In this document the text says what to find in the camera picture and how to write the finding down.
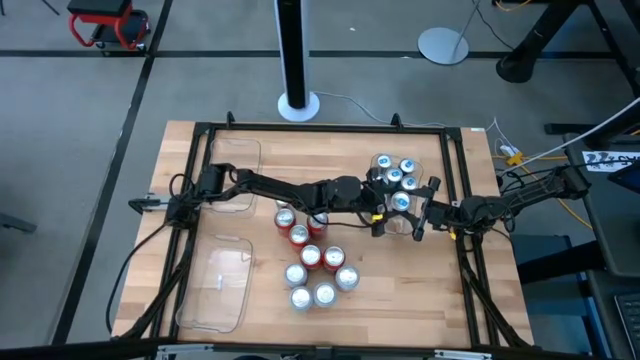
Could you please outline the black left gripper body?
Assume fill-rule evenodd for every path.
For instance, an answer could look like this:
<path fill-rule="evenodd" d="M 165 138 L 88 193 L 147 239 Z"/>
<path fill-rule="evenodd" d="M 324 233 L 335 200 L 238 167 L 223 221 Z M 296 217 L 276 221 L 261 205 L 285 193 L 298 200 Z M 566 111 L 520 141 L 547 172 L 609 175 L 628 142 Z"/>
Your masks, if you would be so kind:
<path fill-rule="evenodd" d="M 361 181 L 352 191 L 349 210 L 360 221 L 360 227 L 369 229 L 372 236 L 383 236 L 388 212 L 385 198 L 386 188 L 379 188 L 369 182 L 369 178 Z M 372 222 L 372 215 L 382 214 L 384 218 Z"/>

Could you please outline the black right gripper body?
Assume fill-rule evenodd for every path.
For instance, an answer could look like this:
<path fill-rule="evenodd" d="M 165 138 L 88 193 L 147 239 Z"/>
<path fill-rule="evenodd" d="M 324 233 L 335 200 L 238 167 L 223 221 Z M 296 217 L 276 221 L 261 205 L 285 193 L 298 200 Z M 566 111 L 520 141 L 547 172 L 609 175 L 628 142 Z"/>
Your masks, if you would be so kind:
<path fill-rule="evenodd" d="M 461 210 L 450 204 L 438 202 L 434 199 L 435 193 L 439 190 L 441 180 L 438 177 L 431 176 L 426 186 L 432 189 L 431 196 L 418 196 L 424 199 L 419 217 L 420 223 L 413 226 L 413 240 L 421 241 L 425 233 L 425 225 L 430 224 L 436 231 L 454 231 L 464 230 L 468 222 L 464 219 Z"/>

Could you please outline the clear plastic bin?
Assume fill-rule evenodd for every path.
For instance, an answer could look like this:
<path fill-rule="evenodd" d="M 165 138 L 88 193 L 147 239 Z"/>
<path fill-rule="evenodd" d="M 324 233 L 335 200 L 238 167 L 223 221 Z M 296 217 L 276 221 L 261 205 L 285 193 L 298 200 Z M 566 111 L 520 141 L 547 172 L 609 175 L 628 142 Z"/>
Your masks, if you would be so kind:
<path fill-rule="evenodd" d="M 376 153 L 372 156 L 371 158 L 371 162 L 370 162 L 370 168 L 377 168 L 375 165 L 375 158 L 378 154 L 388 154 L 392 160 L 393 160 L 393 166 L 395 168 L 399 168 L 399 162 L 403 159 L 403 158 L 410 158 L 410 157 L 406 157 L 406 156 L 398 156 L 398 155 L 391 155 L 389 153 Z M 413 159 L 415 164 L 416 164 L 416 169 L 415 172 L 412 174 L 408 174 L 408 175 L 412 175 L 416 178 L 416 180 L 419 182 L 418 188 L 421 187 L 424 182 L 422 180 L 423 177 L 423 173 L 424 173 L 424 168 L 423 166 L 415 159 Z M 387 202 L 387 207 L 388 207 L 388 212 L 394 211 L 394 209 L 391 207 L 390 205 L 390 200 L 391 200 L 391 196 L 398 191 L 402 191 L 400 189 L 400 183 L 397 186 L 390 186 L 388 185 L 388 187 L 385 190 L 385 198 L 386 198 L 386 202 Z M 418 211 L 419 211 L 419 207 L 420 207 L 420 202 L 421 200 L 414 195 L 410 195 L 411 198 L 411 205 L 410 208 L 407 212 L 412 213 L 414 215 L 418 215 Z"/>
<path fill-rule="evenodd" d="M 244 316 L 252 277 L 253 245 L 214 235 L 195 244 L 185 295 L 175 320 L 182 329 L 225 334 Z"/>
<path fill-rule="evenodd" d="M 261 144 L 255 139 L 215 138 L 210 145 L 210 164 L 230 163 L 239 169 L 260 174 L 262 168 Z M 256 196 L 240 194 L 231 200 L 207 204 L 211 213 L 239 218 L 251 218 L 255 213 Z"/>

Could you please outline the Spindrift grapefruit can orange label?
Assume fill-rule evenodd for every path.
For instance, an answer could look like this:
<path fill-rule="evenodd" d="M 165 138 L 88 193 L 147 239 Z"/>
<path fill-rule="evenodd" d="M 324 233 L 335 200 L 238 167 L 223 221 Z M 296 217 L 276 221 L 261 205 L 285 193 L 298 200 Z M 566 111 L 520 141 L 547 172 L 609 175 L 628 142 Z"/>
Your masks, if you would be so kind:
<path fill-rule="evenodd" d="M 314 304 L 318 307 L 332 307 L 337 300 L 337 290 L 331 283 L 319 283 L 314 287 L 313 299 Z"/>

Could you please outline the Spindrift sparkling water can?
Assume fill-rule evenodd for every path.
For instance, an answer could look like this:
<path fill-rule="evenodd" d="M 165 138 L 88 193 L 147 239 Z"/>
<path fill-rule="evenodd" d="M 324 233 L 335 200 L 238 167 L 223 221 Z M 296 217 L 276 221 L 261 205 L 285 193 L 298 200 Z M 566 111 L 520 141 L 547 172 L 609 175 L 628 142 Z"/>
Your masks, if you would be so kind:
<path fill-rule="evenodd" d="M 305 286 L 308 281 L 307 269 L 301 264 L 290 264 L 285 268 L 284 278 L 289 288 Z"/>

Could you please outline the Spindrift lemon can blue label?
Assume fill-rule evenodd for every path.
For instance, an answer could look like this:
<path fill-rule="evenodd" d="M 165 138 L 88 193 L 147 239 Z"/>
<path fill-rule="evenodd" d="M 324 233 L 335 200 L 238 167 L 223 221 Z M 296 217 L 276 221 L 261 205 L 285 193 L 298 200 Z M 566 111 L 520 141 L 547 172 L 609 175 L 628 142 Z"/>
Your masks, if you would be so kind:
<path fill-rule="evenodd" d="M 305 286 L 295 287 L 289 295 L 289 302 L 295 311 L 306 312 L 314 304 L 311 291 Z"/>

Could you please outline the Spindrift can pink label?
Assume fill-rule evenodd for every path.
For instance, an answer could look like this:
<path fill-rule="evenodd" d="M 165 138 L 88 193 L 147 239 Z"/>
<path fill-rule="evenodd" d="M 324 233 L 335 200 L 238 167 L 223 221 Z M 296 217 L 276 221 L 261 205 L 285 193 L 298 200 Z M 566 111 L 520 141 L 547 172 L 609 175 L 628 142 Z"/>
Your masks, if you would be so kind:
<path fill-rule="evenodd" d="M 345 265 L 336 271 L 335 281 L 341 291 L 353 291 L 360 282 L 359 271 L 354 266 Z"/>

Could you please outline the grey round base pole stand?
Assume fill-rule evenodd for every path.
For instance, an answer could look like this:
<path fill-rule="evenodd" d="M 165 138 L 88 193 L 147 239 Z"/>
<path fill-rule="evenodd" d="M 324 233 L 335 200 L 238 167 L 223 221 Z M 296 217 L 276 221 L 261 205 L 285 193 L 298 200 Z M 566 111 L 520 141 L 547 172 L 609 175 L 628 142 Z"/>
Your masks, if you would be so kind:
<path fill-rule="evenodd" d="M 480 0 L 471 0 L 472 11 L 466 23 L 460 30 L 446 27 L 432 27 L 423 31 L 417 40 L 417 47 L 421 55 L 427 60 L 444 66 L 452 66 L 468 58 L 470 47 L 465 34 L 478 13 Z"/>

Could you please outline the black desk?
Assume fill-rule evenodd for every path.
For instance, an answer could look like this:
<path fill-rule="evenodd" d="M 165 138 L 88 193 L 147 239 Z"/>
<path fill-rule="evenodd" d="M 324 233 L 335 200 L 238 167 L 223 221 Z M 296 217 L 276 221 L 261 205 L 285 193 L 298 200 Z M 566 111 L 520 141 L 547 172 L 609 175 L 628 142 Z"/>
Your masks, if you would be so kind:
<path fill-rule="evenodd" d="M 544 131 L 560 135 L 569 162 L 591 184 L 584 197 L 590 223 L 606 269 L 617 276 L 640 278 L 640 194 L 607 179 L 611 173 L 589 172 L 583 151 L 640 152 L 640 98 L 599 125 L 548 123 Z"/>

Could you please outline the white handwritten paper label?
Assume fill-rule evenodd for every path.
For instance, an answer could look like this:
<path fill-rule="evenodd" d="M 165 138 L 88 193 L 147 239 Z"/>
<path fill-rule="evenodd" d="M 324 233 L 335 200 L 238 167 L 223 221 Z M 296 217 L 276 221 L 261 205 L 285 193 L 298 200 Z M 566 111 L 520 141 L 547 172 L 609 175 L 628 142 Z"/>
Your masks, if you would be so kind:
<path fill-rule="evenodd" d="M 640 152 L 583 151 L 582 157 L 589 172 L 613 173 L 640 161 Z"/>

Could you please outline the black keyboard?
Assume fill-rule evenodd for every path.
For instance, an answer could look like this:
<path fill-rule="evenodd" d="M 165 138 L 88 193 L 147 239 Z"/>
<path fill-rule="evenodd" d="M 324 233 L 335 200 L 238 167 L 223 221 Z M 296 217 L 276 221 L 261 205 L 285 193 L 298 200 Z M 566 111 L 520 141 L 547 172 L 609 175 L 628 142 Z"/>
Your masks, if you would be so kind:
<path fill-rule="evenodd" d="M 614 296 L 635 360 L 640 360 L 640 293 Z"/>

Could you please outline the red black rolling stool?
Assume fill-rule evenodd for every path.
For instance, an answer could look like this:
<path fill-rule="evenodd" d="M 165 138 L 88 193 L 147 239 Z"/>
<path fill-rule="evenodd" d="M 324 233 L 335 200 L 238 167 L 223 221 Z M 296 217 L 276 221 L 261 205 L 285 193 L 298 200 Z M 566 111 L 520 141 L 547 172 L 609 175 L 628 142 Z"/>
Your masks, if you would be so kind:
<path fill-rule="evenodd" d="M 133 0 L 70 0 L 68 26 L 83 47 L 105 50 L 119 45 L 124 50 L 144 52 L 144 39 L 151 32 L 149 15 L 133 7 Z M 93 24 L 94 30 L 85 39 L 75 23 Z"/>

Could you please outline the grey chair leg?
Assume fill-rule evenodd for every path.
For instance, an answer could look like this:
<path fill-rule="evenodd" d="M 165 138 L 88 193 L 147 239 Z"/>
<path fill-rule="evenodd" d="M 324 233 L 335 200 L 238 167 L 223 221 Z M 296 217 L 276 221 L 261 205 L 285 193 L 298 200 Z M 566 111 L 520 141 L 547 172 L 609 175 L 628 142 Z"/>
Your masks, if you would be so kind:
<path fill-rule="evenodd" d="M 0 227 L 22 231 L 24 233 L 34 233 L 37 229 L 35 224 L 0 212 Z"/>

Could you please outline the silver metal bracket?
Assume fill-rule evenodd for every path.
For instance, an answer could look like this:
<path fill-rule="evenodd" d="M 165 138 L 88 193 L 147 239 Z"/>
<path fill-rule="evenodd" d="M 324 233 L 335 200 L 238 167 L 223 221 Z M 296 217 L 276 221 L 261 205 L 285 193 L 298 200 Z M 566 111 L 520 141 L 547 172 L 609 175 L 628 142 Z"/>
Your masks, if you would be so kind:
<path fill-rule="evenodd" d="M 436 349 L 432 359 L 439 360 L 493 360 L 493 356 L 488 353 L 459 351 L 459 350 L 443 350 Z"/>
<path fill-rule="evenodd" d="M 175 360 L 178 355 L 213 352 L 213 344 L 171 344 L 157 348 L 154 360 Z"/>

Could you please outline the black floor stand frame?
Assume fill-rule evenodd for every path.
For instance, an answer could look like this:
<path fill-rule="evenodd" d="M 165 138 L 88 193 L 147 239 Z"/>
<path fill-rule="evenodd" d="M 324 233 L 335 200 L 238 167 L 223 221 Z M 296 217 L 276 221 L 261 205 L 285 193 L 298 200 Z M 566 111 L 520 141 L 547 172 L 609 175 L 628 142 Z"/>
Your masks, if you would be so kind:
<path fill-rule="evenodd" d="M 507 55 L 496 63 L 497 74 L 510 83 L 528 82 L 534 71 L 537 60 L 543 50 L 553 39 L 564 23 L 581 5 L 589 8 L 601 35 L 622 71 L 631 92 L 640 97 L 640 83 L 636 81 L 636 71 L 630 66 L 628 58 L 623 54 L 620 44 L 606 22 L 604 15 L 596 5 L 596 0 L 546 0 L 548 5 L 523 40 Z"/>

